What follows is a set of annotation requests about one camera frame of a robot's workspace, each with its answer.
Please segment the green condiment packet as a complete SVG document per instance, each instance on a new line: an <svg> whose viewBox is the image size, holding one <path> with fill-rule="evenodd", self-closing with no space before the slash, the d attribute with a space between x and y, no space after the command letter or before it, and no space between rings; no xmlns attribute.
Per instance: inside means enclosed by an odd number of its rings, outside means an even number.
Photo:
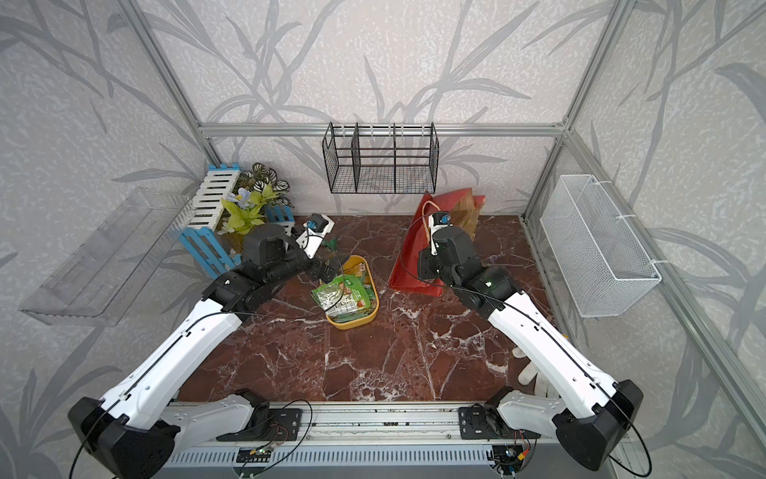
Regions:
<svg viewBox="0 0 766 479"><path fill-rule="evenodd" d="M344 325L364 319L377 307L372 285L356 275L341 275L311 292L317 305L334 323Z"/></svg>

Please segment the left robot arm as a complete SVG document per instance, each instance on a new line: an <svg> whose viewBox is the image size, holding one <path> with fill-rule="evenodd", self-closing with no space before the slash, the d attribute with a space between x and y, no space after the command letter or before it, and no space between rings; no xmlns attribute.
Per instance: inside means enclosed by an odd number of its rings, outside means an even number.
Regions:
<svg viewBox="0 0 766 479"><path fill-rule="evenodd" d="M268 402L249 390L181 415L166 409L209 354L289 279L301 273L334 279L335 271L315 257L333 227L330 217L314 214L297 237L277 224L253 228L239 265L213 280L187 318L140 366L101 398L84 397L70 409L82 450L117 478L151 478L174 454L200 443L265 435Z"/></svg>

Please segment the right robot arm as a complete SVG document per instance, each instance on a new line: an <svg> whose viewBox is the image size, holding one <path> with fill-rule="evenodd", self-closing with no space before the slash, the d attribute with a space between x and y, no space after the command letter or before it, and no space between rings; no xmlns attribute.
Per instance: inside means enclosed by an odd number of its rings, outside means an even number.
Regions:
<svg viewBox="0 0 766 479"><path fill-rule="evenodd" d="M503 267L484 265L448 212L428 215L426 228L428 245L418 255L415 279L452 289L466 309L520 347L558 395L500 393L488 405L496 425L557 439L582 467L600 469L634 429L642 390L629 379L616 381L580 353Z"/></svg>

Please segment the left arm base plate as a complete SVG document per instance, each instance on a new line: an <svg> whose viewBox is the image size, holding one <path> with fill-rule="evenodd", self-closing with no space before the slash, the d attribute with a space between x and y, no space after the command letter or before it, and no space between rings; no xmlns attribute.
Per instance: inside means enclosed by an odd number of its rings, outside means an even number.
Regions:
<svg viewBox="0 0 766 479"><path fill-rule="evenodd" d="M245 429L217 437L217 442L286 442L298 438L302 410L299 408L261 409Z"/></svg>

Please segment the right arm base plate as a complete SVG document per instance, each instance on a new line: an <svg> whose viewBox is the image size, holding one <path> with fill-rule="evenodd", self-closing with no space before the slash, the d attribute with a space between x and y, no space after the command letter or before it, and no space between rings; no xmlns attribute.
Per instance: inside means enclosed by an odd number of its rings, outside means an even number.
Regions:
<svg viewBox="0 0 766 479"><path fill-rule="evenodd" d="M504 423L499 413L492 407L475 403L458 409L458 422L461 438L464 440L491 439L539 439L540 434L525 429L512 429Z"/></svg>

